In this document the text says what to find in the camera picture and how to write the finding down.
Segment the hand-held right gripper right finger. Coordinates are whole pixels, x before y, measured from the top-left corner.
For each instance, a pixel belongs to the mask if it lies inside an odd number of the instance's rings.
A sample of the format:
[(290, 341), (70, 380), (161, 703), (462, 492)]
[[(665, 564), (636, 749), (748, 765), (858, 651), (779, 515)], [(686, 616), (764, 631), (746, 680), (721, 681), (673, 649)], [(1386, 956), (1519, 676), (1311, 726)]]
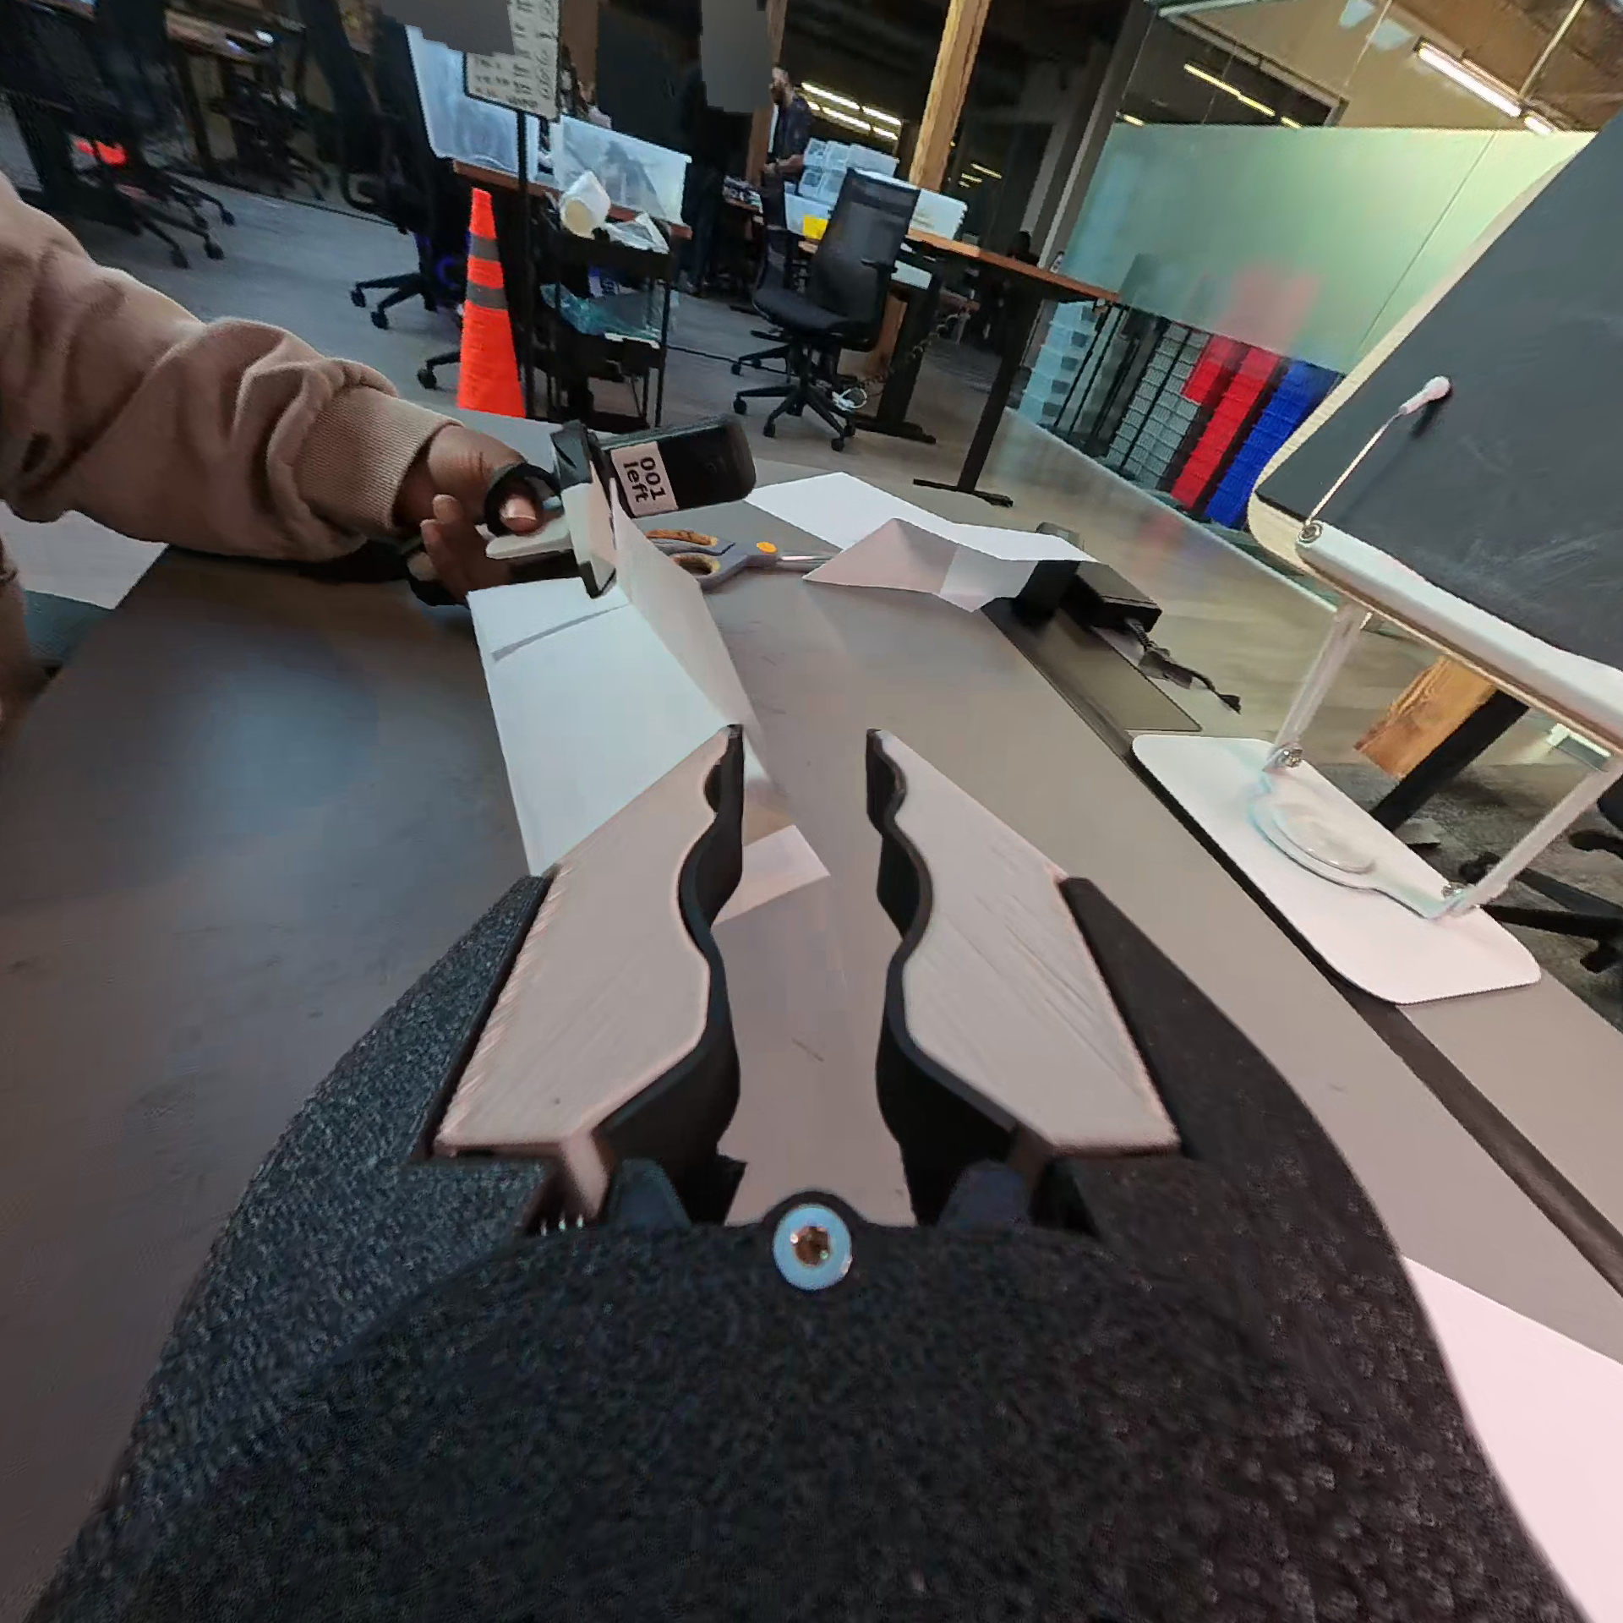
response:
[(976, 1166), (1030, 1199), (1054, 1163), (1173, 1153), (1179, 1130), (1069, 902), (1069, 877), (897, 734), (866, 734), (886, 969), (878, 1097), (920, 1224)]

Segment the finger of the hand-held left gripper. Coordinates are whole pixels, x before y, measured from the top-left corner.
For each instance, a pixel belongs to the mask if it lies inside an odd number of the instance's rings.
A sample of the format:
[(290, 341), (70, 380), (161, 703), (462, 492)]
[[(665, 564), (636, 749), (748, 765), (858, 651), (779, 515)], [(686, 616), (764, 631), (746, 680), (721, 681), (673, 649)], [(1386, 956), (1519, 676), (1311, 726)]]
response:
[(592, 598), (603, 596), (619, 569), (613, 502), (600, 479), (584, 479), (561, 490), (561, 506), (582, 585)]

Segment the white paper sheet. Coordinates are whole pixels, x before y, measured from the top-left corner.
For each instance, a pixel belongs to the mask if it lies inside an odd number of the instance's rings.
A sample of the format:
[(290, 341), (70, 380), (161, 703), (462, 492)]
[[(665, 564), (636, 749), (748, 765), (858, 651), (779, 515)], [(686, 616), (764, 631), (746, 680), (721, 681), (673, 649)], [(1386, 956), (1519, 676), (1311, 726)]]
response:
[(1467, 1416), (1585, 1617), (1622, 1619), (1622, 1365), (1405, 1259)]
[(951, 519), (849, 473), (760, 482), (744, 502), (841, 550), (887, 521), (905, 521), (947, 540), (961, 538), (961, 529)]
[(526, 867), (545, 873), (729, 724), (744, 730), (733, 919), (828, 879), (764, 761), (766, 732), (704, 598), (617, 496), (617, 579), (522, 581), (470, 598)]

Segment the person's left forearm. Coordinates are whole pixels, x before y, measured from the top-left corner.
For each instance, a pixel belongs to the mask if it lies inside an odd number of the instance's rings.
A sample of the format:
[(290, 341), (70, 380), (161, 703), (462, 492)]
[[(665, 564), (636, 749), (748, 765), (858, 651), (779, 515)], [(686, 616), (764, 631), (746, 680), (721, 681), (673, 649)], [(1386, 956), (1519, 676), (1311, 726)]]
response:
[(3, 181), (3, 500), (138, 540), (325, 562), (397, 535), (451, 425), (283, 328), (202, 320)]

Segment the wooden desk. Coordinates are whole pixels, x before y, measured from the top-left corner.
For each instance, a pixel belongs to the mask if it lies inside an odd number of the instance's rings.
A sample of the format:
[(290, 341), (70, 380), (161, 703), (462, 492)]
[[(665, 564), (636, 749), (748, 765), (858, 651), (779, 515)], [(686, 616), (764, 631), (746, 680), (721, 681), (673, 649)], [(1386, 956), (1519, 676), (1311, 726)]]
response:
[[(505, 191), (513, 191), (513, 193), (524, 191), (530, 197), (547, 197), (551, 200), (557, 200), (563, 195), (561, 189), (551, 179), (544, 179), (544, 177), (534, 175), (522, 187), (516, 173), (509, 173), (509, 171), (499, 169), (499, 168), (486, 168), (484, 164), (476, 164), (476, 162), (470, 162), (470, 160), (464, 160), (464, 158), (455, 158), (453, 160), (453, 171), (457, 175), (468, 179), (472, 185), (486, 187), (486, 189), (505, 189)], [(667, 233), (667, 237), (671, 237), (675, 241), (686, 241), (692, 235), (690, 227), (681, 218), (679, 220), (665, 220), (661, 216), (652, 216), (652, 218)]]
[(1036, 316), (1044, 303), (1069, 305), (1075, 301), (1088, 301), (1110, 309), (1123, 301), (1123, 295), (1117, 289), (1100, 287), (1063, 270), (1050, 270), (1040, 262), (976, 247), (963, 239), (924, 229), (920, 225), (909, 229), (905, 249), (899, 254), (907, 260), (916, 258), (930, 270), (926, 293), (920, 303), (926, 314), (934, 312), (938, 307), (945, 262), (963, 260), (974, 270), (984, 272), (992, 283), (1005, 289), (1013, 287), (1015, 291), (1027, 295), (1028, 338), (1034, 332)]

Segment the grey desk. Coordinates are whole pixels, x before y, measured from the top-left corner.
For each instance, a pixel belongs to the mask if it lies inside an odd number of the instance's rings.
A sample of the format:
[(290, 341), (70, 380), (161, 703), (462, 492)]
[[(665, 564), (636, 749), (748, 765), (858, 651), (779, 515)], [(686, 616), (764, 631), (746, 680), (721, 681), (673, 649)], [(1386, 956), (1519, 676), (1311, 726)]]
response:
[[(802, 1188), (911, 1219), (872, 1091), (884, 726), (1256, 1041), (1399, 1251), (1620, 1360), (1620, 1288), (1432, 1085), (1502, 1108), (1529, 1089), (1600, 1126), (1612, 1174), (1620, 1037), (1591, 1008), (1550, 981), (1413, 1016), (1351, 1002), (982, 616), (756, 577), (717, 618), (829, 871), (723, 937), (733, 987), (810, 1016), (741, 1025), (733, 1222)], [(171, 554), (51, 681), (4, 751), (4, 1619), (103, 1493), (263, 1157), (524, 867), (472, 625), (404, 587)]]

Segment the grey orange scissors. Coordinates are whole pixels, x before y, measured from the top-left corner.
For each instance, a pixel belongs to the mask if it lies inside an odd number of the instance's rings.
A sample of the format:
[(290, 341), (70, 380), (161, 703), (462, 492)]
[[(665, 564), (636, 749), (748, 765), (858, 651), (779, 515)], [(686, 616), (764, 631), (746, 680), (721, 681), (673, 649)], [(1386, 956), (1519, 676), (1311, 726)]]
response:
[(748, 571), (810, 575), (831, 560), (831, 554), (789, 552), (773, 540), (721, 540), (696, 531), (656, 529), (648, 538), (706, 593)]

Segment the black rolling cart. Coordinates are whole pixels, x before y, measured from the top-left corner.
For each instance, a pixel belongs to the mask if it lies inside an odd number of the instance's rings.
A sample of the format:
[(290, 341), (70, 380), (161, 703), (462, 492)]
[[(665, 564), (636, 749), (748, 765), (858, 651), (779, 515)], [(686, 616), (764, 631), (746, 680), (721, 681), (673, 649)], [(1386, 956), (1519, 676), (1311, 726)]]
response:
[(532, 220), (536, 411), (609, 434), (661, 426), (679, 270), (671, 229), (609, 208), (582, 235), (549, 189)]

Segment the orange traffic cone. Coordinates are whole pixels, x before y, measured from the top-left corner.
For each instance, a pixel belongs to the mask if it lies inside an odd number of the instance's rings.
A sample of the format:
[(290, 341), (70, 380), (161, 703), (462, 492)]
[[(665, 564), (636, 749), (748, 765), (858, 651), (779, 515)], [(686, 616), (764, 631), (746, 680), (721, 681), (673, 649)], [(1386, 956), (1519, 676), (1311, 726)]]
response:
[(526, 415), (495, 206), (487, 189), (472, 189), (457, 401), (464, 411)]

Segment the white paper plane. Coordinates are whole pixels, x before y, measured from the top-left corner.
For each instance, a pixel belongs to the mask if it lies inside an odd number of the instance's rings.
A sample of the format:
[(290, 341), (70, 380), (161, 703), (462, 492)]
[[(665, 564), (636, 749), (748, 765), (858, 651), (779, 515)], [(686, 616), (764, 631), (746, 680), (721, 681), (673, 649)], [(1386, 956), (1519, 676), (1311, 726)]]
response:
[(1052, 614), (1090, 562), (1092, 554), (1059, 535), (889, 517), (804, 581), (934, 595), (967, 612), (1011, 600)]

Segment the clear plastic cover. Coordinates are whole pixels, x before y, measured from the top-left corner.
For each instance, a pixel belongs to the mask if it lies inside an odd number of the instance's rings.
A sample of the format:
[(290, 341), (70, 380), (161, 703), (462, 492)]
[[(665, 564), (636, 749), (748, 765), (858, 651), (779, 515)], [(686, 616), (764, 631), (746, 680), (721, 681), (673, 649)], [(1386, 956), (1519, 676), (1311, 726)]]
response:
[[(484, 104), (464, 90), (464, 54), (408, 26), (420, 106), (430, 142), (441, 158), (464, 158), (515, 173), (515, 113)], [(561, 191), (582, 171), (600, 173), (615, 208), (679, 220), (685, 216), (688, 156), (565, 115), (536, 135), (532, 177), (551, 179)]]

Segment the stack of red crates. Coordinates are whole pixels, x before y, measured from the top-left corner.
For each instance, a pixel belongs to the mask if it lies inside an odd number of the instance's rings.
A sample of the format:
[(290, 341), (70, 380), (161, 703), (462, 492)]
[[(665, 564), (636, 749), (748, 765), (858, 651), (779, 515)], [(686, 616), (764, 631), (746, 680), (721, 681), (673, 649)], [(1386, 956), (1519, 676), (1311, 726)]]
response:
[(1193, 421), (1170, 461), (1166, 492), (1200, 517), (1274, 390), (1285, 355), (1212, 334), (1183, 386)]

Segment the black laptop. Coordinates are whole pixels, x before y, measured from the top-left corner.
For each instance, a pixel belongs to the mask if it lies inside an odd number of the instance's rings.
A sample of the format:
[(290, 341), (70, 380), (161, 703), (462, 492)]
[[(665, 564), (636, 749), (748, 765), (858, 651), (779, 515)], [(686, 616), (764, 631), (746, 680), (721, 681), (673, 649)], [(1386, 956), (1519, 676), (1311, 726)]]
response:
[(1311, 575), (1620, 745), (1620, 117), (1349, 374), (1251, 513)]

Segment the black metal post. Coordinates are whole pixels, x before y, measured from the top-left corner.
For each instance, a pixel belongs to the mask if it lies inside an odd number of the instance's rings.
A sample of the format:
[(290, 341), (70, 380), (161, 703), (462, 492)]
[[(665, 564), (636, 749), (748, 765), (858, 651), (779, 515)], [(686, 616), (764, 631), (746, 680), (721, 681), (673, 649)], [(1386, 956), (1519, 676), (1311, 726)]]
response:
[(1011, 299), (1007, 309), (1007, 326), (1000, 347), (1000, 365), (988, 386), (988, 394), (976, 417), (971, 442), (967, 446), (961, 469), (955, 479), (926, 479), (916, 477), (913, 484), (932, 492), (965, 494), (984, 504), (1009, 511), (1015, 498), (982, 486), (988, 457), (996, 444), (1003, 423), (1003, 413), (1009, 405), (1017, 374), (1023, 367), (1023, 355), (1028, 341), (1028, 299), (1027, 295), (1009, 287)]

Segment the wooden post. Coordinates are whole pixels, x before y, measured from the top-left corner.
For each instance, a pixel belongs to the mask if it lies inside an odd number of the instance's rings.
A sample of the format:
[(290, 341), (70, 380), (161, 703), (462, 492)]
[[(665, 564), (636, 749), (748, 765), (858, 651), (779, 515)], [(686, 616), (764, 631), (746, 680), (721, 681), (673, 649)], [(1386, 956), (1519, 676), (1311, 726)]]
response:
[(1498, 687), (1477, 670), (1436, 658), (1369, 724), (1355, 749), (1392, 778), (1403, 778), (1494, 697)]
[(940, 189), (957, 139), (969, 86), (982, 50), (992, 1), (949, 1), (932, 69), (926, 108), (914, 139), (909, 181)]

